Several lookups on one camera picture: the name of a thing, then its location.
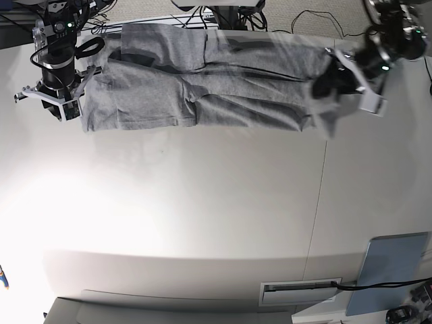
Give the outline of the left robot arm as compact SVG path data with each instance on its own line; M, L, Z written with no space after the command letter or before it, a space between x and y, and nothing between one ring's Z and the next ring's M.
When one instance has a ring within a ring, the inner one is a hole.
M394 64L425 56L427 33L416 6L423 1L363 1L369 20L360 48L347 52L328 49L331 61L310 84L307 99L313 113L327 113L338 107L340 95L361 94L358 108L381 115L387 105L372 82L385 76Z

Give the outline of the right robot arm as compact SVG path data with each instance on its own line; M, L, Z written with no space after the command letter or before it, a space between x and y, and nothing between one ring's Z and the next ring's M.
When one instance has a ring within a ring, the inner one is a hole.
M90 65L79 71L75 62L99 53L105 41L94 37L78 46L77 39L88 21L103 8L101 1L45 2L43 16L32 29L35 52L30 56L31 64L41 69L42 78L36 86L23 87L16 93L15 102L38 99L61 122L81 115L80 97L102 67Z

